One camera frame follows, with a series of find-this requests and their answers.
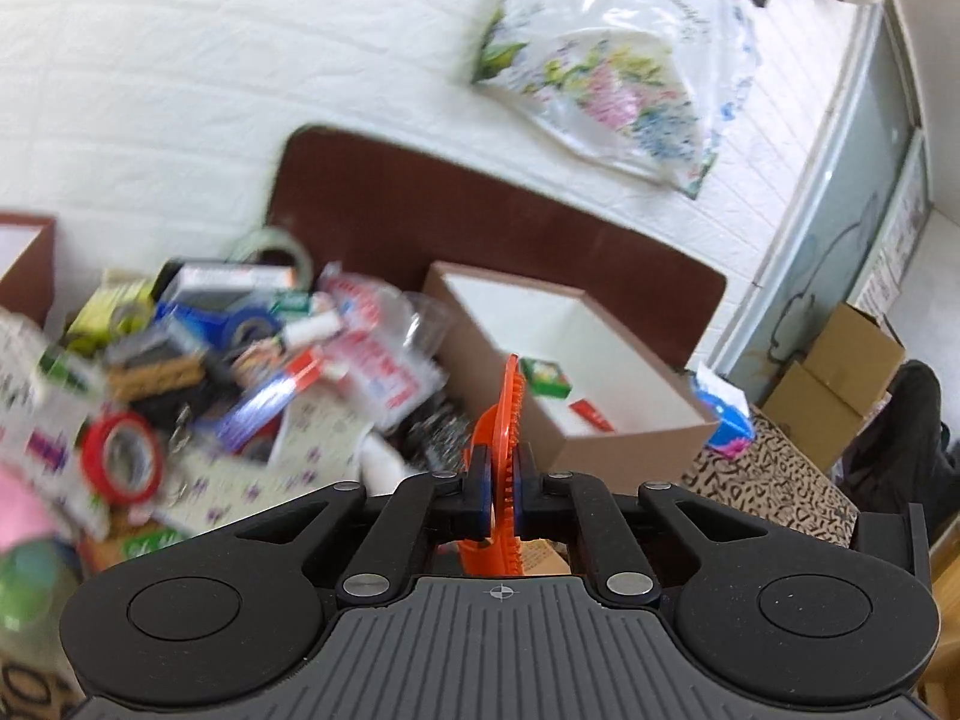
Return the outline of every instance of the stacked cardboard boxes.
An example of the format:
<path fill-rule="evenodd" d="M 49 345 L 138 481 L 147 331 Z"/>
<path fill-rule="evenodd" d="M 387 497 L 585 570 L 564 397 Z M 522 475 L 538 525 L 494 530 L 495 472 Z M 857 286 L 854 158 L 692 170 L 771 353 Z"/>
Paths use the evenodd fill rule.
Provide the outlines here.
<path fill-rule="evenodd" d="M 904 361 L 904 348 L 841 303 L 802 363 L 763 404 L 791 442 L 826 471 L 864 426 Z"/>

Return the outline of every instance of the clear tape roll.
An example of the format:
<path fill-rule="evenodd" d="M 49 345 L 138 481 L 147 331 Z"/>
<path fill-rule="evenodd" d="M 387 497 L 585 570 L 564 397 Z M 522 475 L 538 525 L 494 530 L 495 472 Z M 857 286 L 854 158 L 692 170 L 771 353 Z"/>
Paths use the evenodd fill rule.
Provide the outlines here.
<path fill-rule="evenodd" d="M 267 251 L 282 251 L 294 261 L 296 288 L 313 292 L 313 259 L 296 238 L 279 227 L 261 227 L 246 234 L 227 250 L 227 260 L 251 262 Z"/>

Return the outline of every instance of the gray gripper base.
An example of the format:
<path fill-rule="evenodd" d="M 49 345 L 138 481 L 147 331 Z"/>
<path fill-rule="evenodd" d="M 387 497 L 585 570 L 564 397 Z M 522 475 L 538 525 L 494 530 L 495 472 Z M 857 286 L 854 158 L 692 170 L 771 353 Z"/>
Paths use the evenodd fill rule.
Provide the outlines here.
<path fill-rule="evenodd" d="M 851 664 L 851 670 L 858 669 Z M 609 610 L 576 577 L 428 577 L 385 608 L 344 613 L 320 653 L 195 720 L 928 720 L 906 697 L 851 712 L 768 707 L 712 683 L 649 611 Z M 171 720 L 106 699 L 77 720 Z"/>

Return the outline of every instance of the blue package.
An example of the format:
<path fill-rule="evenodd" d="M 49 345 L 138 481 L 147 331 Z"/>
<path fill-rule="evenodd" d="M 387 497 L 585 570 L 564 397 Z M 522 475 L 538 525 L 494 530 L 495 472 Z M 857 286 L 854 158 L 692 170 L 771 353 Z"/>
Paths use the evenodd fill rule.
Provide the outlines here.
<path fill-rule="evenodd" d="M 741 389 L 728 384 L 705 365 L 690 380 L 694 394 L 717 415 L 720 424 L 707 446 L 728 460 L 739 457 L 757 437 L 750 420 L 750 407 Z"/>
<path fill-rule="evenodd" d="M 246 298 L 235 301 L 224 311 L 208 311 L 182 303 L 157 303 L 155 319 L 170 314 L 174 314 L 198 338 L 222 352 L 237 351 L 261 338 L 275 336 L 283 328 L 283 322 L 266 306 L 256 305 Z"/>

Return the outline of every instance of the brown headboard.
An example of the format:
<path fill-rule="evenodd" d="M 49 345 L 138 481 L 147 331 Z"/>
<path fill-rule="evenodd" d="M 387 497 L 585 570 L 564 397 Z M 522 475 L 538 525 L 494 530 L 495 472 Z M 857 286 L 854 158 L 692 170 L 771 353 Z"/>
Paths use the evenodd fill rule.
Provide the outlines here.
<path fill-rule="evenodd" d="M 578 287 L 674 367 L 686 364 L 726 285 L 644 234 L 466 167 L 320 127 L 287 141 L 268 223 L 303 241 L 318 266 L 342 260 L 403 290 L 421 288 L 435 260 Z"/>

